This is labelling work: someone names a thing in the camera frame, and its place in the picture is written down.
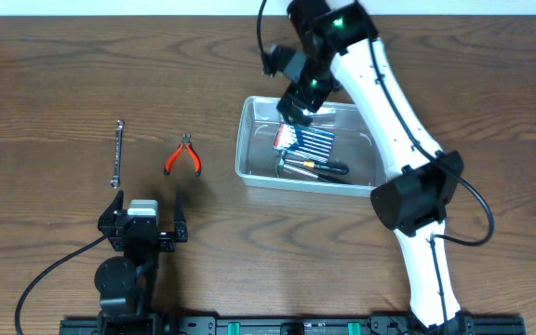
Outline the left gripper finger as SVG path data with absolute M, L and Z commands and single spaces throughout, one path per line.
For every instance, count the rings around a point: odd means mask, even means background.
M 124 192 L 118 190 L 111 204 L 100 215 L 100 223 L 114 223 L 116 213 L 123 209 Z
M 176 194 L 173 211 L 173 225 L 175 231 L 186 231 L 187 223 L 182 207 L 181 194 Z

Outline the precision screwdriver set case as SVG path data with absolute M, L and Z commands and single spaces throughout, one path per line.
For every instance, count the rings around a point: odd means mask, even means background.
M 335 135 L 315 127 L 292 126 L 281 123 L 275 135 L 274 149 L 327 163 Z

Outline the yellow black screwdriver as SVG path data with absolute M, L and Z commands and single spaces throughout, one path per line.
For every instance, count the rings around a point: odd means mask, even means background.
M 341 163 L 320 163 L 313 160 L 300 160 L 285 158 L 284 162 L 301 168 L 309 168 L 311 170 L 319 170 L 337 175 L 346 175 L 349 173 L 349 168 Z

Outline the claw hammer black handle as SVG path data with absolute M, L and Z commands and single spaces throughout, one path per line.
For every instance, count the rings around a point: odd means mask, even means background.
M 289 173 L 294 173 L 306 178 L 310 178 L 316 181 L 331 182 L 331 183 L 340 183 L 345 184 L 345 181 L 340 179 L 340 176 L 333 173 L 328 173 L 319 170 L 311 170 L 306 167 L 297 167 L 284 162 L 285 158 L 281 158 L 275 166 L 275 173 L 277 176 L 280 176 L 280 173 L 285 171 Z

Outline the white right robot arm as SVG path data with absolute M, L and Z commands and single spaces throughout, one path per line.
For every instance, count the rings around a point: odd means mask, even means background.
M 302 50 L 274 47 L 262 54 L 266 70 L 291 81 L 278 112 L 290 125 L 307 126 L 330 92 L 348 93 L 381 155 L 386 181 L 370 200 L 400 245 L 411 318 L 423 333 L 459 333 L 462 308 L 449 279 L 445 230 L 446 206 L 462 179 L 460 154 L 444 153 L 423 128 L 361 4 L 293 1 L 287 13 Z

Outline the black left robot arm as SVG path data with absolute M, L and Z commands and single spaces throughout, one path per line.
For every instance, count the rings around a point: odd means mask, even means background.
M 173 229 L 159 229 L 158 202 L 134 199 L 123 208 L 119 191 L 99 217 L 98 229 L 118 253 L 104 261 L 95 273 L 100 307 L 109 316 L 140 316 L 151 305 L 159 266 L 159 255 L 173 252 L 188 241 L 188 230 L 177 195 L 173 207 Z

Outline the clear plastic container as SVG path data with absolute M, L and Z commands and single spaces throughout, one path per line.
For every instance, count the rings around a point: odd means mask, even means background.
M 275 173 L 281 158 L 300 159 L 274 149 L 275 135 L 282 116 L 276 110 L 278 98 L 246 98 L 236 143 L 235 172 L 245 185 L 321 194 L 368 197 L 373 189 L 387 181 L 375 140 L 353 104 L 326 102 L 313 115 L 311 127 L 335 135 L 328 163 L 349 168 L 340 176 L 345 184 L 316 181 L 294 173 Z

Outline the silver combination wrench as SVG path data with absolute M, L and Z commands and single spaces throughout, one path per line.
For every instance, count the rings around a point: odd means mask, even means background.
M 122 135 L 125 127 L 125 121 L 118 119 L 115 129 L 115 149 L 114 149 L 114 174 L 110 180 L 110 186 L 118 189 L 120 186 L 120 168 L 121 168 L 121 153 L 122 153 Z

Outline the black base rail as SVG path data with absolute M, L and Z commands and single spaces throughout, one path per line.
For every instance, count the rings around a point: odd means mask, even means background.
M 447 326 L 426 328 L 410 315 L 375 314 L 367 318 L 224 318 L 152 316 L 146 320 L 112 320 L 109 316 L 67 318 L 60 334 L 173 335 L 526 335 L 524 319 L 512 316 L 458 315 Z

